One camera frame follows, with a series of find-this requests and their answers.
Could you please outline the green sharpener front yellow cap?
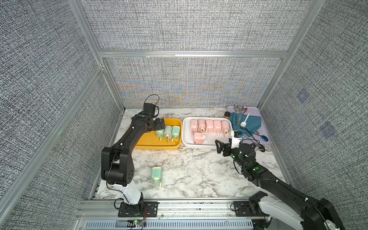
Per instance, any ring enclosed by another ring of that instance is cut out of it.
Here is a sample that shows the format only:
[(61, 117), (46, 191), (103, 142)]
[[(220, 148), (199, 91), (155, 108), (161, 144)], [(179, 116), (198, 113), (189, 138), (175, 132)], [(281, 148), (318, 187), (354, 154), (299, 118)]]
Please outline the green sharpener front yellow cap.
[(160, 139), (160, 141), (163, 139), (163, 136), (164, 136), (164, 130), (163, 129), (160, 129), (160, 130), (156, 130), (156, 136), (157, 138)]

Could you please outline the yellow storage box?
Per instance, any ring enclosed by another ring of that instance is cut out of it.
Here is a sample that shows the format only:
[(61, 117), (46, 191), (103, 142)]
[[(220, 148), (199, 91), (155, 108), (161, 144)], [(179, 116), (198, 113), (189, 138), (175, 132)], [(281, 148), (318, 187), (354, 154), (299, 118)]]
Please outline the yellow storage box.
[(179, 140), (167, 140), (163, 137), (160, 141), (159, 138), (156, 136), (156, 131), (152, 131), (149, 133), (144, 134), (138, 141), (135, 149), (137, 150), (176, 150), (181, 145), (181, 134), (182, 134), (182, 121), (176, 118), (165, 118), (165, 125), (166, 126), (180, 126), (181, 133)]

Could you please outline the pink sharpener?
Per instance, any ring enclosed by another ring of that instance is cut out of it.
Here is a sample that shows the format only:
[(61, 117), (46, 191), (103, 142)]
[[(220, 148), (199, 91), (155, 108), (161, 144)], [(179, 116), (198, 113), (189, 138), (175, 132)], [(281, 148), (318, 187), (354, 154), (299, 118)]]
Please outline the pink sharpener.
[(210, 136), (214, 132), (214, 121), (206, 120), (206, 133)]
[(229, 120), (226, 119), (226, 120), (221, 121), (221, 133), (222, 133), (223, 137), (227, 136), (230, 129), (231, 129), (231, 124), (230, 124)]
[(206, 142), (206, 135), (202, 132), (195, 132), (194, 133), (194, 144), (195, 145), (202, 145)]
[(220, 133), (221, 133), (221, 129), (222, 129), (221, 121), (220, 120), (214, 120), (213, 124), (214, 124), (214, 133), (216, 133), (216, 135), (219, 136)]
[(199, 119), (197, 122), (198, 122), (198, 132), (204, 133), (206, 131), (206, 120)]
[(190, 120), (190, 132), (192, 135), (198, 132), (198, 120), (197, 119)]

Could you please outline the pink sharpener front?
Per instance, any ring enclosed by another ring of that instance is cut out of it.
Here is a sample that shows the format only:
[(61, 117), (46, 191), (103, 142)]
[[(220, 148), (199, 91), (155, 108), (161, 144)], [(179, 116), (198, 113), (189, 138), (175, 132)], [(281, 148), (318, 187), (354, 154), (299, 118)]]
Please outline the pink sharpener front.
[(202, 145), (206, 142), (206, 135), (202, 132), (195, 132), (194, 133), (194, 144), (195, 145)]

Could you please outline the white storage box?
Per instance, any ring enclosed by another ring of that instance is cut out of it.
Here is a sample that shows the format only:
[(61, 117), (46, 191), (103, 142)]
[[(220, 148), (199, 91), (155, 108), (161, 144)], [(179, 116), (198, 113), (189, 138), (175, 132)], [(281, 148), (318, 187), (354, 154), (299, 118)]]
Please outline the white storage box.
[(204, 132), (206, 135), (206, 142), (204, 142), (202, 145), (195, 145), (194, 144), (194, 135), (190, 132), (190, 120), (192, 119), (205, 119), (205, 120), (226, 120), (226, 118), (220, 118), (220, 117), (187, 117), (183, 120), (183, 127), (182, 127), (182, 142), (187, 148), (196, 148), (196, 149), (216, 149), (215, 140), (220, 140), (222, 142), (228, 142), (231, 138), (231, 132), (232, 132), (232, 125), (229, 133), (226, 137), (223, 137), (222, 133), (220, 133), (219, 136), (216, 135), (216, 133), (212, 133), (210, 136)]

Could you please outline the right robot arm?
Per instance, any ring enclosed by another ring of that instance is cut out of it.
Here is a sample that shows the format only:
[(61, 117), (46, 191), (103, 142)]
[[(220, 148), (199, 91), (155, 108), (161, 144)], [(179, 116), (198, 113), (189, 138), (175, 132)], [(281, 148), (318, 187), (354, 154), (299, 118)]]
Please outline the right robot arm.
[(306, 195), (283, 182), (256, 161), (255, 144), (241, 144), (232, 148), (231, 143), (215, 141), (217, 152), (231, 157), (245, 179), (260, 187), (249, 198), (248, 211), (253, 215), (266, 214), (281, 220), (295, 230), (343, 230), (345, 226), (333, 204)]

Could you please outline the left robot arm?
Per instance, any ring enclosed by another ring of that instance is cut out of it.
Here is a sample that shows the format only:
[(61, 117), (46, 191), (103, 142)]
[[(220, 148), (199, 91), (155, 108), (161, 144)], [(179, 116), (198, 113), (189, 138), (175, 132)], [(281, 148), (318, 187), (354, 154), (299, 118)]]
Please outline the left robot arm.
[(132, 117), (125, 134), (111, 147), (101, 153), (101, 178), (107, 188), (119, 191), (129, 205), (138, 205), (143, 200), (142, 193), (133, 181), (135, 167), (132, 152), (143, 134), (165, 128), (163, 118), (155, 118), (147, 113)]

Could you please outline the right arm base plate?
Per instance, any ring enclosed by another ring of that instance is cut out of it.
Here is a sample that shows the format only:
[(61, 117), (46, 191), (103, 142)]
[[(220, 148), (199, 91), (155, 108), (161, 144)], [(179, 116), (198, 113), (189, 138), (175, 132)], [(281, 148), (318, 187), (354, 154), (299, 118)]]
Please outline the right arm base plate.
[(252, 217), (254, 214), (250, 211), (249, 201), (234, 201), (232, 203), (232, 210), (236, 217)]

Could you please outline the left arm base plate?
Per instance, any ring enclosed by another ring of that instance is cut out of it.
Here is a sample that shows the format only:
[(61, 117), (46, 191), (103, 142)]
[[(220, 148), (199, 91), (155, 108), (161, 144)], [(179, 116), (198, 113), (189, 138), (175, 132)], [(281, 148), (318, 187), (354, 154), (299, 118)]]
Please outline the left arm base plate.
[(157, 217), (158, 202), (143, 202), (137, 205), (129, 205), (122, 202), (118, 209), (118, 217)]

